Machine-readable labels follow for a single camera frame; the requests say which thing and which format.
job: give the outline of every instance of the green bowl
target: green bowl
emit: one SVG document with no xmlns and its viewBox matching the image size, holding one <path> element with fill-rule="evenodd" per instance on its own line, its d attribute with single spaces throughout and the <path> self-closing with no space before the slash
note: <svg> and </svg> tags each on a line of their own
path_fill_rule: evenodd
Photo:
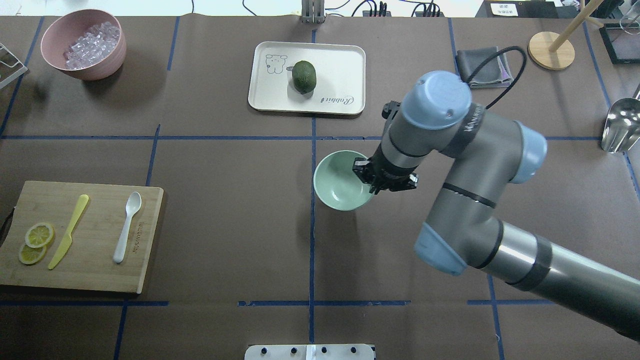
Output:
<svg viewBox="0 0 640 360">
<path fill-rule="evenodd" d="M 367 158 L 351 150 L 327 155 L 314 172 L 316 194 L 330 208 L 349 211 L 366 204 L 373 197 L 370 186 L 363 184 L 353 173 L 353 160 Z"/>
</svg>

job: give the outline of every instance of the bowl rim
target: bowl rim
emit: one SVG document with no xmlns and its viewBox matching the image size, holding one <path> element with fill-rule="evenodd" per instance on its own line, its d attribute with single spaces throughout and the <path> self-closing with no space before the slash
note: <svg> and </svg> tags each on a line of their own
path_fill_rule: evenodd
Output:
<svg viewBox="0 0 640 360">
<path fill-rule="evenodd" d="M 350 152 L 350 153 L 352 153 L 352 154 L 358 155 L 359 157 L 367 158 L 367 156 L 365 156 L 364 154 L 361 154 L 361 153 L 359 153 L 358 151 L 355 151 L 355 150 L 338 150 L 338 151 L 334 151 L 334 152 L 332 152 L 331 154 L 329 154 L 329 155 L 325 156 L 322 160 L 320 160 L 320 162 L 318 163 L 318 165 L 317 165 L 317 166 L 316 166 L 316 168 L 314 169 L 314 193 L 316 193 L 316 195 L 318 196 L 318 198 L 320 199 L 320 201 L 322 201 L 322 202 L 323 202 L 323 204 L 327 205 L 328 207 L 330 207 L 330 208 L 332 208 L 332 209 L 336 209 L 336 210 L 339 210 L 339 211 L 351 211 L 351 210 L 355 210 L 355 209 L 359 208 L 360 206 L 363 206 L 364 204 L 367 204 L 371 199 L 373 199 L 373 196 L 374 196 L 374 195 L 370 193 L 370 196 L 367 198 L 367 200 L 366 200 L 365 202 L 363 202 L 362 204 L 359 204 L 359 205 L 357 205 L 357 206 L 355 206 L 355 207 L 352 207 L 352 208 L 340 208 L 340 209 L 339 209 L 339 208 L 336 208 L 336 207 L 334 207 L 334 206 L 331 206 L 331 205 L 327 204 L 327 203 L 324 201 L 323 196 L 322 196 L 322 195 L 320 195 L 320 194 L 318 193 L 318 191 L 317 191 L 317 180 L 316 180 L 316 175 L 317 175 L 317 173 L 318 173 L 318 171 L 317 171 L 317 170 L 318 170 L 318 168 L 319 168 L 319 167 L 324 163 L 324 161 L 325 161 L 325 160 L 327 160 L 328 158 L 331 158 L 332 156 L 334 156 L 334 155 L 338 154 L 339 152 Z"/>
<path fill-rule="evenodd" d="M 75 14 L 75 13 L 79 13 L 79 12 L 101 12 L 101 13 L 105 13 L 107 15 L 109 15 L 110 17 L 113 18 L 113 20 L 115 20 L 116 24 L 118 25 L 118 29 L 120 29 L 120 36 L 118 37 L 118 42 L 116 43 L 116 46 L 113 48 L 113 51 L 111 51 L 104 59 L 98 61 L 97 63 L 93 64 L 93 65 L 89 65 L 87 67 L 83 67 L 81 69 L 67 69 L 65 68 L 61 68 L 61 67 L 57 67 L 55 65 L 53 65 L 52 63 L 49 62 L 49 60 L 47 60 L 47 57 L 44 56 L 44 52 L 42 51 L 42 43 L 44 42 L 45 37 L 47 36 L 47 33 L 49 32 L 49 30 L 60 20 L 62 20 L 65 17 L 68 17 L 69 15 Z M 120 42 L 124 39 L 124 32 L 122 31 L 122 25 L 120 25 L 120 21 L 118 20 L 118 18 L 116 18 L 112 13 L 106 12 L 104 10 L 100 10 L 100 9 L 81 9 L 81 10 L 76 10 L 74 12 L 70 12 L 68 14 L 62 15 L 61 17 L 57 18 L 54 22 L 51 23 L 51 25 L 49 25 L 49 27 L 44 31 L 44 33 L 42 34 L 42 39 L 40 39 L 40 54 L 42 55 L 42 58 L 44 59 L 44 61 L 46 61 L 47 64 L 49 64 L 49 66 L 58 69 L 60 71 L 65 71 L 65 72 L 75 72 L 75 71 L 80 71 L 80 70 L 86 70 L 86 69 L 90 69 L 100 63 L 102 63 L 104 60 L 107 60 L 111 55 L 113 55 L 113 53 L 115 53 L 115 49 L 116 47 L 118 47 L 120 45 Z"/>
</svg>

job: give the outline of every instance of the lemon slice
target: lemon slice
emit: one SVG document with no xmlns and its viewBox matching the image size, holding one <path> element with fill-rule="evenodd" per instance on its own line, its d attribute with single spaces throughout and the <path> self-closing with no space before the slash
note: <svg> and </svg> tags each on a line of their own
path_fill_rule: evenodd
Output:
<svg viewBox="0 0 640 360">
<path fill-rule="evenodd" d="M 47 245 L 51 239 L 53 239 L 53 226 L 47 222 L 35 224 L 24 235 L 24 242 L 34 249 Z"/>
<path fill-rule="evenodd" d="M 38 261 L 44 258 L 44 254 L 47 253 L 47 246 L 39 247 L 34 249 L 33 247 L 28 247 L 27 244 L 22 244 L 20 251 L 18 252 L 18 258 L 20 262 L 25 265 L 35 264 Z"/>
</svg>

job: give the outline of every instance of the yellow knife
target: yellow knife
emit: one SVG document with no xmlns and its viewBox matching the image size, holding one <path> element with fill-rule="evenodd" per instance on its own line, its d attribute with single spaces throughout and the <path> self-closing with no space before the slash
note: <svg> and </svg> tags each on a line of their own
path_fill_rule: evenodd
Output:
<svg viewBox="0 0 640 360">
<path fill-rule="evenodd" d="M 67 253 L 67 250 L 71 246 L 71 232 L 76 227 L 78 219 L 80 219 L 80 215 L 84 211 L 87 202 L 89 202 L 89 195 L 80 195 L 78 198 L 78 202 L 76 203 L 76 208 L 74 209 L 73 214 L 71 214 L 71 221 L 69 221 L 69 225 L 67 226 L 67 230 L 65 234 L 62 236 L 62 240 L 60 241 L 60 245 L 56 249 L 56 253 L 53 255 L 53 259 L 49 263 L 49 270 L 52 270 L 56 265 L 62 260 L 62 257 Z"/>
</svg>

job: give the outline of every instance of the white spoon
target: white spoon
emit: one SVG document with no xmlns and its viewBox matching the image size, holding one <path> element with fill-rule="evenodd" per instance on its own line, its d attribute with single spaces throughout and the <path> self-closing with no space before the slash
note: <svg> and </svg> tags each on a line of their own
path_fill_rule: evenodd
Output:
<svg viewBox="0 0 640 360">
<path fill-rule="evenodd" d="M 113 253 L 113 262 L 119 264 L 124 259 L 124 252 L 127 250 L 127 239 L 129 237 L 129 228 L 131 226 L 131 218 L 135 215 L 142 206 L 142 198 L 138 192 L 132 192 L 127 200 L 125 207 L 127 211 L 127 218 L 124 220 L 124 226 L 120 233 L 120 239 L 118 239 L 118 245 L 116 245 L 116 251 Z"/>
</svg>

